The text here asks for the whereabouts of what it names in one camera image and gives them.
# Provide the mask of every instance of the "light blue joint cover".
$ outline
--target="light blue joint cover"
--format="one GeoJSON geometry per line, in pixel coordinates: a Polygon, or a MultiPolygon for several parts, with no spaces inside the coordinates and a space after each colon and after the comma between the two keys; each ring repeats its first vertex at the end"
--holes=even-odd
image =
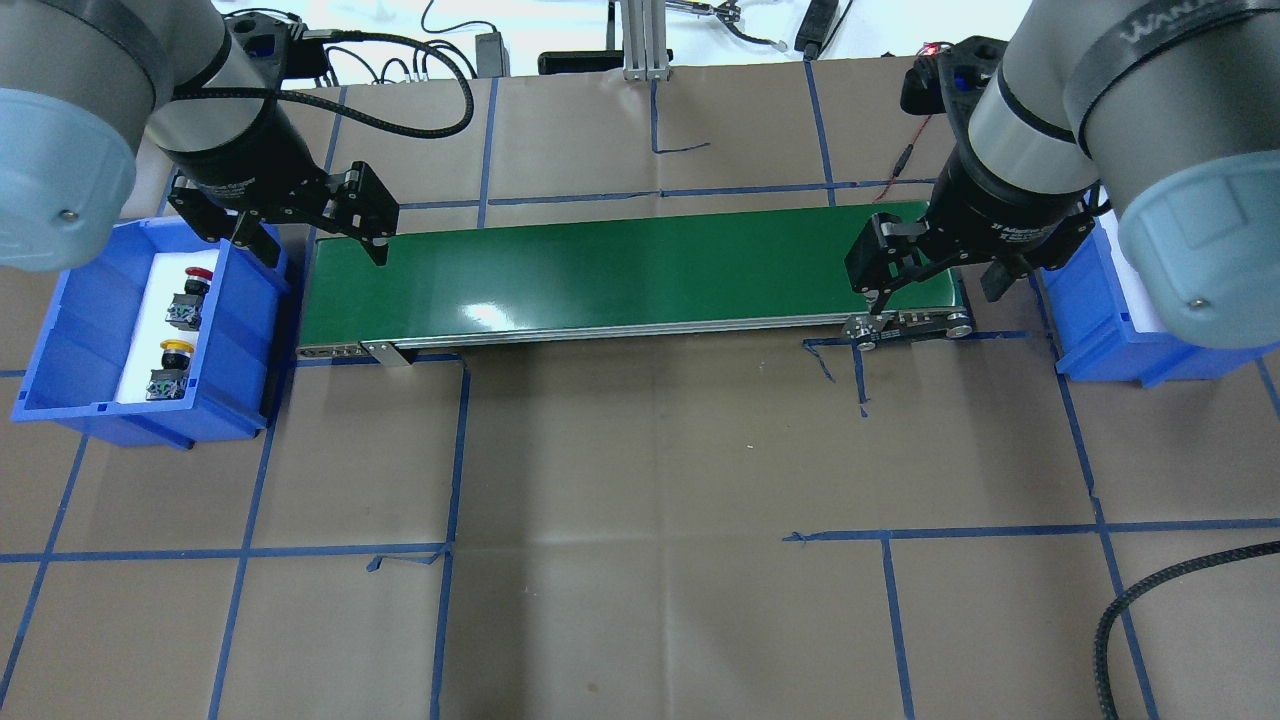
{"type": "Polygon", "coordinates": [[[1120,219],[1120,247],[1179,338],[1219,348],[1280,341],[1280,150],[1148,187],[1120,219]]]}
{"type": "Polygon", "coordinates": [[[136,173],[129,143],[97,115],[0,88],[0,265],[42,272],[92,260],[136,173]]]}

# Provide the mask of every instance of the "robotic arm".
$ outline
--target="robotic arm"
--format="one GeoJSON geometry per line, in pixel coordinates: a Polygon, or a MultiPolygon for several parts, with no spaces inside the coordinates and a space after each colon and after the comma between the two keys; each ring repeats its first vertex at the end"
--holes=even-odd
{"type": "Polygon", "coordinates": [[[1165,324],[1207,347],[1280,340],[1280,1],[1036,0],[1012,41],[969,38],[908,73],[902,108],[956,149],[928,211],[878,214],[846,258],[892,292],[991,261],[998,299],[1093,228],[1100,181],[1165,324]]]}
{"type": "Polygon", "coordinates": [[[133,188],[143,132],[178,167],[169,201],[205,240],[229,238],[270,266],[279,250],[261,223],[305,222],[384,264],[399,204],[365,163],[335,176],[316,167],[279,100],[412,137],[461,132],[474,110],[458,67],[408,38],[223,18],[209,0],[0,0],[0,264],[54,270],[96,256],[133,188]],[[279,90],[328,68],[324,42],[365,40],[444,63],[462,119],[406,128],[279,90]]]}

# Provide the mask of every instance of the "blue plastic bin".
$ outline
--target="blue plastic bin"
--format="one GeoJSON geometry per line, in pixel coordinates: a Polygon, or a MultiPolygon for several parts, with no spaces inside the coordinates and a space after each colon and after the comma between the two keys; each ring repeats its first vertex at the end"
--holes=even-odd
{"type": "Polygon", "coordinates": [[[52,420],[119,446],[183,450],[193,442],[250,438],[265,428],[262,386],[276,306],[289,290],[284,281],[288,259],[280,252],[278,265],[268,269],[227,241],[218,245],[186,396],[129,404],[113,400],[152,256],[210,249],[180,218],[138,220],[118,225],[92,263],[65,270],[13,420],[52,420]]]}
{"type": "Polygon", "coordinates": [[[1165,332],[1138,332],[1111,260],[1111,243],[1097,228],[1071,261],[1044,273],[1062,359],[1057,370],[1073,380],[1213,379],[1280,347],[1213,350],[1165,332]]]}

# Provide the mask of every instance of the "green conveyor belt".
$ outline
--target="green conveyor belt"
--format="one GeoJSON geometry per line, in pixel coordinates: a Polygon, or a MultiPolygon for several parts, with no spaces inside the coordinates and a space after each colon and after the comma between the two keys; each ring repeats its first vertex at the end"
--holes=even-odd
{"type": "MultiPolygon", "coordinates": [[[[874,211],[920,202],[406,234],[378,268],[353,240],[316,245],[302,348],[433,347],[836,322],[867,310],[844,258],[874,211]]],[[[896,310],[961,305],[943,274],[896,310]]]]}

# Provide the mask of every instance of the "green panel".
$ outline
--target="green panel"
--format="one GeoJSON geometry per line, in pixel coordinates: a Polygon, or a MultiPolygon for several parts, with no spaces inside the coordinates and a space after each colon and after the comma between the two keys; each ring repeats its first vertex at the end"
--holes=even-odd
{"type": "MultiPolygon", "coordinates": [[[[303,346],[512,332],[849,315],[844,258],[874,211],[920,202],[486,228],[392,238],[378,268],[316,245],[303,346]]],[[[942,274],[890,309],[960,305],[942,274]]]]}

